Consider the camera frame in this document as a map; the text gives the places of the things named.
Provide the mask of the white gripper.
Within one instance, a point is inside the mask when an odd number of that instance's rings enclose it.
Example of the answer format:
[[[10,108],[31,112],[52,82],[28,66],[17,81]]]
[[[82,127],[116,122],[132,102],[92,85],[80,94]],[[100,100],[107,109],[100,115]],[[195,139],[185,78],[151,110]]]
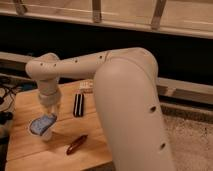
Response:
[[[50,106],[53,106],[53,114],[58,117],[60,113],[60,104],[57,104],[61,99],[61,92],[60,89],[57,89],[54,93],[51,93],[49,95],[45,95],[42,93],[38,94],[39,102],[42,106],[42,109],[44,111],[44,114],[50,115],[51,109]]]

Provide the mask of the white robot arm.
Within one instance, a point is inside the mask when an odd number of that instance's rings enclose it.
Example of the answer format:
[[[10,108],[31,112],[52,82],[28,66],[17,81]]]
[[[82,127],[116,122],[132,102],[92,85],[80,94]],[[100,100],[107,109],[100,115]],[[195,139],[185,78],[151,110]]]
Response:
[[[141,47],[27,62],[45,108],[60,101],[59,78],[91,79],[96,111],[116,171],[176,171],[157,92],[158,64]]]

